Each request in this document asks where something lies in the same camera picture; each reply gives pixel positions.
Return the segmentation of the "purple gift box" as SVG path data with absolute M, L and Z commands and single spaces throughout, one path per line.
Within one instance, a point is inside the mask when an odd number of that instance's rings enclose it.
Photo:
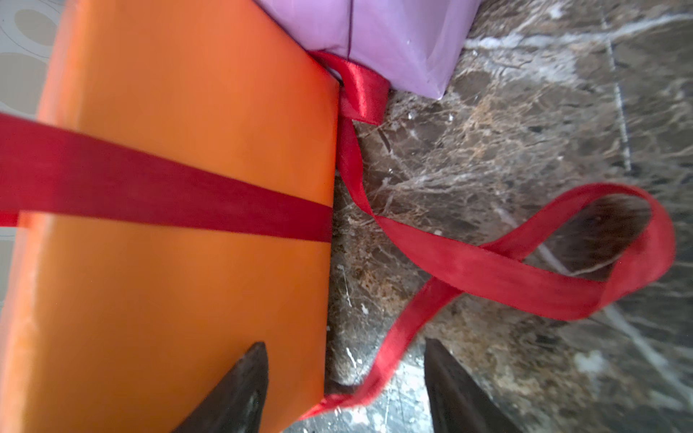
M 398 90 L 441 99 L 480 0 L 258 0 L 304 49 L 333 53 Z

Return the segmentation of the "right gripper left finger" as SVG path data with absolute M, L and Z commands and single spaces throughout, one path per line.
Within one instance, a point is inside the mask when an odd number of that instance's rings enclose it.
M 265 343 L 256 342 L 174 433 L 258 433 L 269 384 Z

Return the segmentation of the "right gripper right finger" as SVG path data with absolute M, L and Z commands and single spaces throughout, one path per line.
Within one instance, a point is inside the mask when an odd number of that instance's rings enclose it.
M 428 338 L 424 379 L 435 433 L 520 433 L 438 339 Z

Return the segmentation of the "orange gift box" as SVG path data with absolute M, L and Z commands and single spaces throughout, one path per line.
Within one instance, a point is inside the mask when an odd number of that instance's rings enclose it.
M 17 213 L 5 432 L 170 432 L 256 342 L 280 432 L 324 393 L 339 85 L 252 1 L 71 1 L 35 123 L 331 210 L 328 242 Z

